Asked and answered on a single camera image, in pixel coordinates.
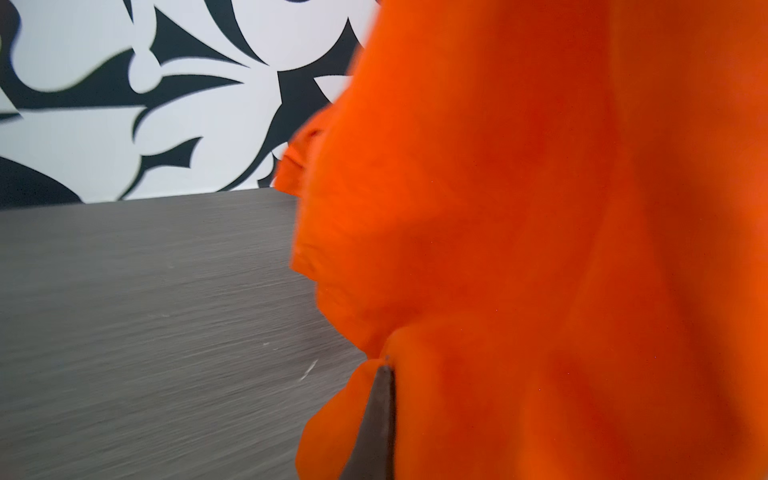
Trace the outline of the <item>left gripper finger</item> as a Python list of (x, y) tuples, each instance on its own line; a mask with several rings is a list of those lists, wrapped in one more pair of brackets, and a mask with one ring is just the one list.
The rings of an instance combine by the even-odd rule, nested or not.
[(395, 435), (395, 376), (390, 366), (383, 365), (376, 371), (357, 439), (340, 479), (392, 480)]

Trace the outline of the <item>orange shorts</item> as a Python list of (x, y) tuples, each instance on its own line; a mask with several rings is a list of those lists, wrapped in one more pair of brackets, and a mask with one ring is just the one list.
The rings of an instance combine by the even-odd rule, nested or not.
[(377, 373), (393, 479), (767, 475), (767, 5), (385, 1), (304, 134), (293, 268)]

